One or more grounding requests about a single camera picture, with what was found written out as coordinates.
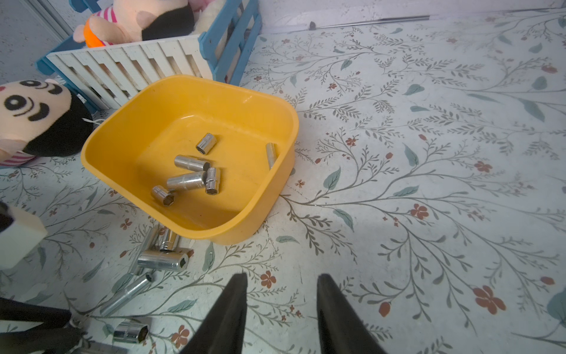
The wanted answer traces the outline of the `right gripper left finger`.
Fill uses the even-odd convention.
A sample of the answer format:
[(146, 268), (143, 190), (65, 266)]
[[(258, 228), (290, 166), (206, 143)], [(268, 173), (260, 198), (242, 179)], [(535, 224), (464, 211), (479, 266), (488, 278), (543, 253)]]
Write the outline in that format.
[(234, 274), (180, 353), (241, 353), (247, 315), (246, 274)]

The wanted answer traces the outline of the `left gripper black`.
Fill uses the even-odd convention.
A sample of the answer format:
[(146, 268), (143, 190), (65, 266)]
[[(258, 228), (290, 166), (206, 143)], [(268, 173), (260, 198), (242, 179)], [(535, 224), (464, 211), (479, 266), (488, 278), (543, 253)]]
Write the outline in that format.
[[(47, 234), (39, 217), (1, 202), (1, 270), (15, 267)], [(39, 322), (35, 329), (47, 329), (2, 333), (1, 353), (68, 353), (82, 338), (81, 329), (60, 328), (71, 318), (66, 309), (1, 298), (1, 320)]]

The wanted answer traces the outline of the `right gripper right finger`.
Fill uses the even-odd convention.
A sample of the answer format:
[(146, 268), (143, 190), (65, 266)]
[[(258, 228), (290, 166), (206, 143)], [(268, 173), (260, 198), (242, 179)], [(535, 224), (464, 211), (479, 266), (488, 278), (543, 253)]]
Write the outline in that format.
[(386, 353), (329, 274), (318, 277), (317, 316), (322, 353)]

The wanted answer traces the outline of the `small stubby metal socket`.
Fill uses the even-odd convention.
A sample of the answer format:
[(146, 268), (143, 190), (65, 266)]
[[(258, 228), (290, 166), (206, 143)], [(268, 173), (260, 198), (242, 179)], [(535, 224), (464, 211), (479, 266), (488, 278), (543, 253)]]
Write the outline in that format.
[(209, 195), (217, 195), (220, 191), (221, 169), (209, 168), (206, 171), (205, 189)]

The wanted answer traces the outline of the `medium metal socket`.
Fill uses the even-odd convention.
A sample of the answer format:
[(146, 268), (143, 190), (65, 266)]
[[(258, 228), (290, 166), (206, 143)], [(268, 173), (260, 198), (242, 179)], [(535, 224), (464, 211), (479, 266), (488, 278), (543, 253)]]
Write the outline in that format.
[(197, 190), (206, 186), (206, 171), (193, 172), (169, 178), (166, 182), (168, 190), (173, 192)]

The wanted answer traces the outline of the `yellow plastic storage box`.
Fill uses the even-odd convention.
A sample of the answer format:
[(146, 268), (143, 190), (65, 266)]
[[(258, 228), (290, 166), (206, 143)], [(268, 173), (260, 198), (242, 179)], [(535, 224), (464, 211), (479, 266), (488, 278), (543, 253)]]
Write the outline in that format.
[[(203, 155), (205, 134), (217, 144)], [(267, 218), (293, 169), (299, 117), (285, 100), (246, 88), (176, 75), (140, 91), (94, 130), (83, 166), (165, 227), (193, 240), (232, 245), (249, 239)], [(274, 143), (270, 170), (266, 145)], [(178, 155), (221, 169), (220, 191), (175, 194), (172, 206), (151, 196), (156, 185), (185, 174)]]

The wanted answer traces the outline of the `tiny short metal socket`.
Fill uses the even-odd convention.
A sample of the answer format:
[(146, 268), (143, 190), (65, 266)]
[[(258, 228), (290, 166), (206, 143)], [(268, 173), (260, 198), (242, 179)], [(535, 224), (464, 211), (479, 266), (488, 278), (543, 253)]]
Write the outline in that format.
[(217, 138), (213, 134), (207, 133), (202, 138), (202, 140), (196, 145), (196, 149), (199, 153), (207, 155), (213, 147), (217, 144)]

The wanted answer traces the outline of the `long thin metal socket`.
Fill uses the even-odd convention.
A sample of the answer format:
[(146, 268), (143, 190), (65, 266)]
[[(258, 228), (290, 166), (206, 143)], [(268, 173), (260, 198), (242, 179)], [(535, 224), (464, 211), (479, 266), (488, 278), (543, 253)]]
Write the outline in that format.
[(266, 145), (266, 154), (268, 159), (268, 166), (271, 170), (277, 162), (277, 149), (274, 143), (270, 142)]

